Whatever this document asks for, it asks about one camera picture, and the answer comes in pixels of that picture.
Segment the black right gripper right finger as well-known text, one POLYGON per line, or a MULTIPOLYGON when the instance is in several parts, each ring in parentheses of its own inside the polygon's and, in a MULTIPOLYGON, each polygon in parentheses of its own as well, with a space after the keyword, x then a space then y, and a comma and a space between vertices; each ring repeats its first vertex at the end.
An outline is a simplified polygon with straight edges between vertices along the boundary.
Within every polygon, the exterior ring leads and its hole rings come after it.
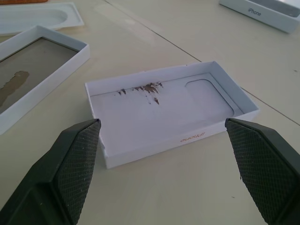
POLYGON ((274 129, 228 118, 240 179, 268 225, 300 225, 300 154, 274 129))

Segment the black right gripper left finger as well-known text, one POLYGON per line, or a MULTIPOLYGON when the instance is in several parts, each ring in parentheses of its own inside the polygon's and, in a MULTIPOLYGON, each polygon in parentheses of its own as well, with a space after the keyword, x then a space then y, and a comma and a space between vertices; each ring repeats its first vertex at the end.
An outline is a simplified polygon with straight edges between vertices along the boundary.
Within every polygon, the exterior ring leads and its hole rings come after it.
POLYGON ((100 129, 100 119, 92 119, 63 130, 0 210, 0 225, 77 225, 100 129))

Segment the white orange-print phone box lid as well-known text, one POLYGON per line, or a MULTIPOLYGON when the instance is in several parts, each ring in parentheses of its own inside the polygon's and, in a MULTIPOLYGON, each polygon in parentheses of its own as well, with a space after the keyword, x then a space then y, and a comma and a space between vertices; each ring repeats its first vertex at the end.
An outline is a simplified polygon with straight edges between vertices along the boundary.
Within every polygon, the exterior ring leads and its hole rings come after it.
POLYGON ((198 62, 85 84, 108 169, 251 121, 260 109, 217 62, 198 62))

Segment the white box lid, grey inside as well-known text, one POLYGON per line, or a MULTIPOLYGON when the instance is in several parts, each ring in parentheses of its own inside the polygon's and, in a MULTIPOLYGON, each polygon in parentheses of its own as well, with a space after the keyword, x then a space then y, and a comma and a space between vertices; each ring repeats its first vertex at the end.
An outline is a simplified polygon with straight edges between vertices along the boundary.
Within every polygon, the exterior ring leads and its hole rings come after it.
POLYGON ((0 43, 0 135, 89 58, 87 43, 43 26, 0 43))

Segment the white dark-print phone box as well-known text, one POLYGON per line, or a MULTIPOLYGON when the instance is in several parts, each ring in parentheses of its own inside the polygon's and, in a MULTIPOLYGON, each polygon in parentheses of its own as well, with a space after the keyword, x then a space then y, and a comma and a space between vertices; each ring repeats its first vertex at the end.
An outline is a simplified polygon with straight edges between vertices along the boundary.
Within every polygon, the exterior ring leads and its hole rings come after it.
POLYGON ((300 25, 300 0, 219 0, 219 4, 285 33, 300 25))

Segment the white plastic tray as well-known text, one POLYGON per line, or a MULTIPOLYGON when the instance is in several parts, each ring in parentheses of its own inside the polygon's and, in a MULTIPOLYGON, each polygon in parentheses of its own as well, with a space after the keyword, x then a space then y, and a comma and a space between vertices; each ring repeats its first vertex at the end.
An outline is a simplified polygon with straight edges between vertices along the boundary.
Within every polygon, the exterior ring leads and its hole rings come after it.
POLYGON ((43 26, 52 30, 83 26, 73 2, 0 6, 0 36, 43 26))

